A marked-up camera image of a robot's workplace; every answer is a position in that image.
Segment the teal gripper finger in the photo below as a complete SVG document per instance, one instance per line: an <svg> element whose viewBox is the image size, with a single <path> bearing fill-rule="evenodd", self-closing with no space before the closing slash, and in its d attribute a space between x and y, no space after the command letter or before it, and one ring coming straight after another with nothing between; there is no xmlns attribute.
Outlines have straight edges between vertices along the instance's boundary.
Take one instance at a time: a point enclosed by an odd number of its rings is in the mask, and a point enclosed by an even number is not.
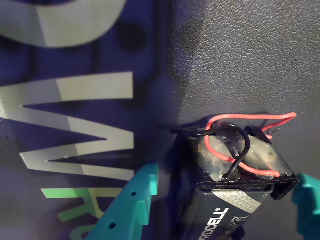
<svg viewBox="0 0 320 240"><path fill-rule="evenodd" d="M320 180L300 173L292 194L297 206L297 232L305 240L320 240Z"/></svg>
<svg viewBox="0 0 320 240"><path fill-rule="evenodd" d="M141 240L149 224L152 197L158 194L159 165L144 165L112 202L87 240Z"/></svg>

